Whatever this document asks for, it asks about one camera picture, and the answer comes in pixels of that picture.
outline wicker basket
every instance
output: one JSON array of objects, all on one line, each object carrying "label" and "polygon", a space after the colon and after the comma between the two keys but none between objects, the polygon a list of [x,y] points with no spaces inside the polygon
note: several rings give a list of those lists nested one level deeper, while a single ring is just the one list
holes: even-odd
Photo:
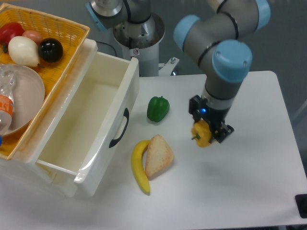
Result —
[{"label": "wicker basket", "polygon": [[[60,61],[55,63],[41,60],[41,65],[44,68],[32,68],[40,75],[44,82],[45,100],[42,108],[32,119],[29,126],[25,126],[12,135],[3,137],[0,158],[8,160],[12,158],[14,149],[18,146],[19,142],[26,138],[26,135],[31,135],[30,127],[34,128],[35,124],[39,123],[39,118],[44,115],[52,103],[53,98],[56,96],[57,88],[68,73],[82,43],[90,31],[89,27],[64,18],[3,3],[0,6],[0,27],[9,22],[20,23],[24,30],[39,31],[43,38],[52,37],[59,40],[63,45],[64,55]],[[0,62],[4,64],[14,63],[9,54],[4,54],[2,49],[0,49]]]}]

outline red tomato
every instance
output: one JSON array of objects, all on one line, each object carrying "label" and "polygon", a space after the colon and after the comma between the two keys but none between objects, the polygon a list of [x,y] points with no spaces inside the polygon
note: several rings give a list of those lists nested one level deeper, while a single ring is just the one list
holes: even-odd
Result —
[{"label": "red tomato", "polygon": [[27,30],[23,33],[23,36],[30,38],[36,44],[39,44],[43,41],[43,36],[41,33],[35,30]]},{"label": "red tomato", "polygon": [[24,29],[19,23],[7,23],[0,28],[0,43],[6,45],[13,37],[21,36],[24,33]]}]

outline white drawer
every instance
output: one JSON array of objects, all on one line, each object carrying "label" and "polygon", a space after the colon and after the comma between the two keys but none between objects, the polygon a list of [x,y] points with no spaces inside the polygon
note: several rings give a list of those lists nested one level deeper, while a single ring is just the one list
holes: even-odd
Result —
[{"label": "white drawer", "polygon": [[139,91],[136,58],[97,52],[89,39],[83,46],[57,101],[12,158],[67,196],[95,193]]}]

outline drawer handle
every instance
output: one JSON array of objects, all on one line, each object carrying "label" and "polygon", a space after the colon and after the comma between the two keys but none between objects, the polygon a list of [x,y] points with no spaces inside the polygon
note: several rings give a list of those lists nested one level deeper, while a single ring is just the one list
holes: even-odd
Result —
[{"label": "drawer handle", "polygon": [[117,143],[119,143],[119,141],[122,139],[122,137],[124,136],[124,134],[125,134],[125,132],[126,132],[126,129],[127,129],[127,126],[128,126],[128,122],[129,122],[129,110],[128,110],[128,108],[125,109],[125,111],[124,111],[124,116],[126,117],[127,122],[126,122],[126,124],[125,124],[124,129],[123,129],[123,132],[121,133],[121,135],[120,135],[119,138],[117,138],[117,139],[112,139],[112,140],[111,140],[110,145],[109,145],[109,148],[116,146]]}]

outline green bell pepper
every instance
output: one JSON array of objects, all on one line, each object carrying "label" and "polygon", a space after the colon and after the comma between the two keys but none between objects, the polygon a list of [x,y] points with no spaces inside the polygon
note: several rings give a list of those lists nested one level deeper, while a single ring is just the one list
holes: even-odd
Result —
[{"label": "green bell pepper", "polygon": [[164,97],[153,97],[147,108],[147,117],[154,122],[160,122],[169,111],[169,102]]}]

